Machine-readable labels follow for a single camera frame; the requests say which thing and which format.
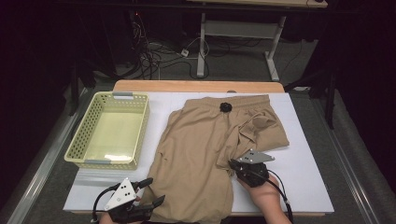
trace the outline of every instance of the yellow-green basket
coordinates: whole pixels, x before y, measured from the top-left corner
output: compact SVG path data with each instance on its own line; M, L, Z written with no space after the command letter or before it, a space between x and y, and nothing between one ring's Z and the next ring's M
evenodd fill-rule
M146 94L97 92L64 159L82 168L135 170L148 120Z

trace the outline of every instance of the white tabletop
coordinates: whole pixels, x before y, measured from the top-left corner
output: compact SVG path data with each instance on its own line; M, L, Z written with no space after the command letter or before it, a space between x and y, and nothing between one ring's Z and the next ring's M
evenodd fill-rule
M120 183L125 177L128 177L131 181L145 179L170 113L182 108L186 100L199 99L206 96L230 97L247 95L243 93L218 92L146 93L148 93L149 97L150 114L137 170L79 169L65 202L65 211L90 212L97 195L104 189ZM282 179L293 213L310 215L332 213L334 211L332 202L309 145L306 142L289 95L287 93L269 93L269 96L271 106L282 121L290 145L267 151L266 154L276 158L274 161L266 163L267 168L276 172ZM248 193L236 181L236 176L233 177L233 194L234 215L259 214L259 210L250 200ZM111 193L108 193L101 199L98 204L98 210L104 209L110 196ZM284 211L287 211L283 203L282 206Z

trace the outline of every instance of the table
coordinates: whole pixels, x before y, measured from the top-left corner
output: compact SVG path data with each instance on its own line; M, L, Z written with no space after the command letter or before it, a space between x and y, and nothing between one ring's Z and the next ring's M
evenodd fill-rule
M271 7L327 7L326 1L321 3L315 0L189 0L192 2L206 3L225 3L241 5L258 5ZM279 81L277 74L274 54L280 35L282 34L286 16L281 16L278 23L257 23L257 22L239 22L239 21L210 21L206 19L206 14L202 13L201 18L201 35L200 35L200 54L198 56L197 76L205 76L205 36L222 35L222 36L241 36L272 39L273 43L269 51L265 51L265 61L271 79Z
M284 124L290 146L268 151L267 154L276 157L276 160L268 162L267 166L281 176L294 214L323 216L333 212L332 203L304 138L290 97L283 92L279 83L123 80L116 83L113 91L148 93L150 115L146 136L149 135L149 138L146 137L143 143L139 167L135 172L79 169L64 205L65 211L87 213L92 209L96 196L106 187L120 182L125 177L131 180L145 178L169 113L183 106L186 99L204 96L226 97L248 92L247 94L268 93L272 107ZM235 176L233 192L232 216L259 214L248 193L236 182ZM104 205L108 198L109 195L104 197L99 206Z

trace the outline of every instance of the brown fabric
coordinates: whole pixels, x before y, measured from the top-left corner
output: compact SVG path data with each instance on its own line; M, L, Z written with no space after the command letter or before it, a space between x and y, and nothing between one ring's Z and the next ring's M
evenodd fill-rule
M288 144L268 95L188 100L169 116L141 203L166 195L150 221L220 223L233 205L228 160Z

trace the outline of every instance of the white metal desk leg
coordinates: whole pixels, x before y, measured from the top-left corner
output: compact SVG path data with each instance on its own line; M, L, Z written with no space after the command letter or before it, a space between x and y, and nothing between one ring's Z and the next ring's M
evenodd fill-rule
M271 51L265 51L265 60L268 64L268 69L271 75L271 79L273 81L279 81L279 76L277 74L275 63L274 63L274 54L276 50L277 43L279 42L280 35L282 34L283 26L285 24L286 17L281 17L279 23L276 28L276 33L273 39L273 45L271 47Z
M201 19L201 38L199 42L199 54L197 64L197 76L203 77L205 74L205 13L202 14Z

